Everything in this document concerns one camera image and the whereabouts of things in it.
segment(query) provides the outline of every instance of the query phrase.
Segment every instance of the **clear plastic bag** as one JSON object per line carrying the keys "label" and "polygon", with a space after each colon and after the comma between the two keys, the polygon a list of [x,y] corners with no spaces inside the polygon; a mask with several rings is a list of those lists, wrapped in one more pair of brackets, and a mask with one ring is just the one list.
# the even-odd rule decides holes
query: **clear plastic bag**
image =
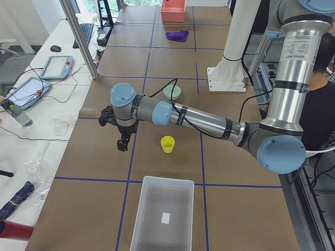
{"label": "clear plastic bag", "polygon": [[39,153],[37,159],[24,163],[26,173],[28,174],[28,180],[35,186],[35,190],[31,194],[34,205],[40,207],[43,207],[52,181],[54,179],[54,174],[47,174],[46,162],[44,161],[44,155],[49,147],[49,144],[49,141],[46,142],[42,152]]}

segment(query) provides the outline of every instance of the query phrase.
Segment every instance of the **purple cloth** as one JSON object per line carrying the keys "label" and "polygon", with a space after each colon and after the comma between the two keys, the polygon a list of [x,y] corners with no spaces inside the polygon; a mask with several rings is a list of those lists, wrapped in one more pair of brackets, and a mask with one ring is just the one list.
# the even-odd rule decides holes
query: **purple cloth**
{"label": "purple cloth", "polygon": [[188,30],[181,30],[176,32],[167,32],[166,37],[169,40],[177,41],[177,42],[186,42],[187,36],[189,31]]}

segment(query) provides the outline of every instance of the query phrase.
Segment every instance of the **white desk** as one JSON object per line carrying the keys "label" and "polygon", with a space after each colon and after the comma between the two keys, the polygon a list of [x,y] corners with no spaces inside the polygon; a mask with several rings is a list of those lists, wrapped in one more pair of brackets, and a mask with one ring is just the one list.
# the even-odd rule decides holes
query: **white desk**
{"label": "white desk", "polygon": [[[91,16],[79,17],[80,22],[91,22],[91,20]],[[91,55],[94,55],[97,49],[96,38],[97,32],[95,28],[89,44]],[[48,57],[51,55],[71,55],[74,57],[74,68],[72,70],[72,73],[74,73],[82,64],[85,64],[85,62],[80,53],[80,49],[72,48],[73,42],[74,36],[68,22],[66,20],[61,20],[31,62],[31,67],[44,67]],[[51,52],[50,47],[54,44],[60,46],[62,51],[59,53]],[[24,74],[19,79],[16,87],[22,84],[29,77],[35,75],[36,74],[34,72]],[[46,94],[47,96],[53,96],[60,101],[65,101],[69,97],[73,88],[77,85],[69,101],[61,104],[50,97],[42,97],[41,101],[38,101],[32,108],[27,110],[27,115],[33,120],[33,124],[30,127],[23,128],[6,112],[0,113],[0,118],[3,120],[0,125],[23,138],[68,140],[71,136],[73,128],[69,128],[64,136],[56,136],[53,134],[54,123],[52,118],[54,116],[73,116],[77,118],[92,81],[86,65],[74,75],[74,78],[69,77],[64,81],[55,84]],[[0,128],[0,142],[2,144],[0,151],[0,169],[14,173],[14,177],[12,178],[0,176],[1,208],[19,189],[22,188],[24,183],[29,180],[29,176],[25,171],[23,163],[37,159],[39,152],[41,152],[45,147],[46,141],[21,140]],[[56,172],[66,145],[67,142],[50,142],[43,158],[46,177],[52,177],[52,175]],[[41,206],[35,205],[37,199],[34,197],[34,193],[35,192],[33,192],[32,195],[8,218],[9,221],[35,225],[41,212]],[[0,251],[24,250],[27,243],[28,242],[25,241],[2,238],[0,239]]]}

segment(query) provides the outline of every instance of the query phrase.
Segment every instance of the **yellow cup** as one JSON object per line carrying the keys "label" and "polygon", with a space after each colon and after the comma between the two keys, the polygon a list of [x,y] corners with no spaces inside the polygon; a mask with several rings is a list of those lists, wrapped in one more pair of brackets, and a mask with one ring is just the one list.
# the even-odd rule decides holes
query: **yellow cup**
{"label": "yellow cup", "polygon": [[172,138],[171,136],[164,136],[161,139],[161,146],[164,153],[171,153],[173,151],[174,143],[174,138]]}

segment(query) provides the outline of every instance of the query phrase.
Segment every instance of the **white pole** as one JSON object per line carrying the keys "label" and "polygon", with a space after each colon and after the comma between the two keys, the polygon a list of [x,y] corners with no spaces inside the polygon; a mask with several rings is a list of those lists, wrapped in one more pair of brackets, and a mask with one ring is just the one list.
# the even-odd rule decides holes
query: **white pole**
{"label": "white pole", "polygon": [[26,54],[34,53],[35,51],[30,46],[21,29],[16,25],[16,22],[10,16],[8,8],[2,3],[2,1],[0,1],[0,17],[6,27],[10,29],[13,36],[15,36],[14,38],[18,41],[24,52]]}
{"label": "white pole", "polygon": [[237,0],[221,62],[207,68],[211,92],[245,92],[241,58],[261,0]]}

